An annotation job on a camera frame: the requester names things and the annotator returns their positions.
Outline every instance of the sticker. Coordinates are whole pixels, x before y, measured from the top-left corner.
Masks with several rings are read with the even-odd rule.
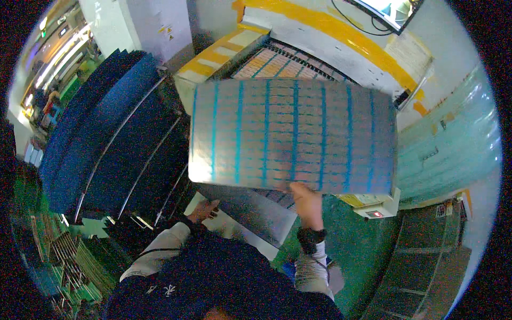
[[[436,208],[436,218],[442,218],[446,216],[446,205],[440,204]]]
[[[390,35],[390,41],[384,51],[415,81],[419,81],[425,75],[432,56],[428,48],[407,31],[402,32],[400,36]]]

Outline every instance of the handle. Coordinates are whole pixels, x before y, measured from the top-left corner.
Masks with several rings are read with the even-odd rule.
[[[141,225],[137,222],[137,220],[133,219],[133,217],[132,217],[132,216],[130,216],[130,219],[132,219],[132,220],[133,220],[133,221],[134,221],[134,222],[135,222],[139,227],[141,227],[142,229],[146,229],[146,228],[147,228],[147,226],[141,226]]]

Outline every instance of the blue tape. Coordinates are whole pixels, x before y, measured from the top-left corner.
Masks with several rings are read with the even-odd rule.
[[[349,118],[347,127],[347,172],[345,173],[345,182],[343,183],[343,191],[346,193],[350,189],[350,171],[352,171],[352,91],[349,85],[347,85],[347,116]]]
[[[234,181],[240,182],[240,147],[242,144],[242,112],[244,108],[244,81],[240,81],[238,88],[238,110],[237,110],[237,153],[234,158]]]
[[[302,72],[302,70],[304,70],[305,67],[302,67],[298,72],[297,74],[295,75],[295,77],[298,77],[298,75]]]
[[[293,81],[293,145],[291,155],[290,180],[295,180],[295,167],[297,166],[297,139],[298,139],[298,81]]]
[[[372,190],[373,171],[375,168],[375,108],[373,105],[373,92],[370,91],[370,114],[372,116],[372,144],[370,146],[370,172],[368,173],[368,185],[366,191],[368,193]]]
[[[291,60],[286,61],[286,63],[279,69],[279,71],[275,74],[275,77],[279,77],[279,74],[286,68],[286,66],[291,62]]]
[[[325,98],[325,85],[322,82],[322,155],[320,156],[320,172],[318,173],[318,190],[324,186],[325,148],[327,144],[327,107]]]
[[[267,64],[269,64],[272,61],[272,59],[274,59],[275,56],[277,56],[277,55],[278,54],[276,53],[270,59],[268,59],[268,61],[265,62],[265,64],[258,71],[256,71],[256,73],[254,73],[251,78],[255,78],[260,73],[260,71],[262,71],[263,68],[265,68],[267,66]]]
[[[263,187],[267,185],[267,156],[268,156],[268,122],[270,118],[270,79],[265,86],[265,142],[263,145]]]
[[[196,126],[196,100],[197,100],[197,87],[194,90],[194,106],[192,108],[192,133],[190,134],[190,150],[192,153],[191,161],[194,160],[194,128]]]
[[[215,139],[216,139],[216,130],[217,130],[217,102],[219,99],[219,83],[215,82],[214,86],[215,96],[214,96],[214,110],[212,114],[211,120],[211,180],[215,181]]]

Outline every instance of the metal stencil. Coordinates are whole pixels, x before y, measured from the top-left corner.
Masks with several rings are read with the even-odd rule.
[[[390,194],[396,117],[391,97],[347,83],[225,80],[195,92],[194,182],[331,194]]]

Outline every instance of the ceiling light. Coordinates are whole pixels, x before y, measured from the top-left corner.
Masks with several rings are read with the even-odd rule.
[[[33,98],[34,98],[34,95],[30,94],[30,96],[27,97],[27,100],[25,100],[25,106],[29,106],[29,104],[32,102]]]
[[[90,30],[89,24],[87,24],[85,27],[82,28],[77,34],[75,34],[63,47],[59,50],[59,52],[53,57],[52,61],[48,64],[45,71],[41,74],[41,76],[37,79],[37,82],[35,83],[35,88],[39,88],[41,86],[41,83],[46,78],[48,73],[50,73],[50,70],[53,68],[54,65],[57,64],[57,62],[60,60],[60,57],[62,57],[63,54],[65,54],[71,45],[78,40],[79,37],[83,35],[84,32],[87,32]]]
[[[48,17],[45,17],[41,24],[39,25],[39,29],[42,31],[46,27],[46,21],[48,21]]]
[[[50,83],[52,82],[53,78],[55,78],[55,76],[59,73],[60,69],[62,69],[64,67],[64,65],[69,61],[69,59],[71,59],[71,57],[87,42],[88,40],[85,39],[85,40],[82,40],[80,41],[79,43],[77,43],[75,45],[75,47],[73,49],[71,49],[71,51],[64,57],[64,59],[62,59],[62,61],[59,63],[59,65],[57,66],[57,68],[55,69],[55,71],[53,72],[52,76],[50,77],[50,79],[48,79],[48,81],[46,82],[45,86],[43,87],[44,90],[48,89],[48,87],[50,86]]]

